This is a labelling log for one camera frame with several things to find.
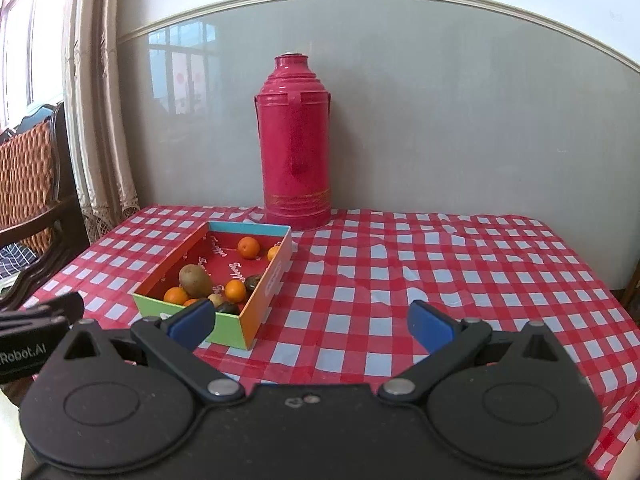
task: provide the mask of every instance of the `red thermos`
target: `red thermos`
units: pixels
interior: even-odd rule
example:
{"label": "red thermos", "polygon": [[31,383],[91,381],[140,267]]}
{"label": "red thermos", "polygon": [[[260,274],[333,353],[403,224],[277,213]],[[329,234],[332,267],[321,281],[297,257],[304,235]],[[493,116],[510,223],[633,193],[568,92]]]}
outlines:
{"label": "red thermos", "polygon": [[282,54],[255,97],[266,221],[293,230],[325,225],[331,96],[303,54]]}

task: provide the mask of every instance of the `window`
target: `window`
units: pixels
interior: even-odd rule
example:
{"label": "window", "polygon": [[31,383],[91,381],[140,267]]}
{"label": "window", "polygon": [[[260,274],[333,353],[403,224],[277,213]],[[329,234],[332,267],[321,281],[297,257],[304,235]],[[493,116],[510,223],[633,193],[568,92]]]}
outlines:
{"label": "window", "polygon": [[44,103],[62,100],[66,0],[2,0],[0,126],[16,126]]}
{"label": "window", "polygon": [[150,32],[148,43],[153,96],[169,115],[204,113],[207,101],[221,101],[215,26],[171,25]]}

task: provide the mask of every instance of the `blue gripper pad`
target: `blue gripper pad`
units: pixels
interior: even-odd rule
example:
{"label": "blue gripper pad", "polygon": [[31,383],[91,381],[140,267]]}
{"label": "blue gripper pad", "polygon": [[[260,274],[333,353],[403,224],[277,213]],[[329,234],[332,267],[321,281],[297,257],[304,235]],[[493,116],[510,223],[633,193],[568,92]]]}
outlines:
{"label": "blue gripper pad", "polygon": [[216,324],[216,307],[209,300],[199,300],[163,322],[169,338],[193,352]]}
{"label": "blue gripper pad", "polygon": [[429,354],[433,354],[460,333],[460,324],[421,300],[409,306],[406,318],[409,333]]}

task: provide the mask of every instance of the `chair armrest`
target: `chair armrest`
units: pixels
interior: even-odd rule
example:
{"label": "chair armrest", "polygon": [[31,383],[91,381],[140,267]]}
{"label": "chair armrest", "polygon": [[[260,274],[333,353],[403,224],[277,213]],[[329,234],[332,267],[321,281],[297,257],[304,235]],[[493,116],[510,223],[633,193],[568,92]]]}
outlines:
{"label": "chair armrest", "polygon": [[47,227],[52,227],[53,222],[59,219],[73,205],[74,199],[72,197],[51,202],[38,211],[36,216],[0,230],[0,248],[33,236]]}

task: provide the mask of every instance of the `curtain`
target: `curtain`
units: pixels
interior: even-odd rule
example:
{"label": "curtain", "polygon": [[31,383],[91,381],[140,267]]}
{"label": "curtain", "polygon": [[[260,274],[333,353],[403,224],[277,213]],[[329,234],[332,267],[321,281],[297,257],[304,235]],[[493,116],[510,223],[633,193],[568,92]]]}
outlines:
{"label": "curtain", "polygon": [[140,208],[122,125],[117,0],[67,0],[63,94],[78,199],[89,240]]}

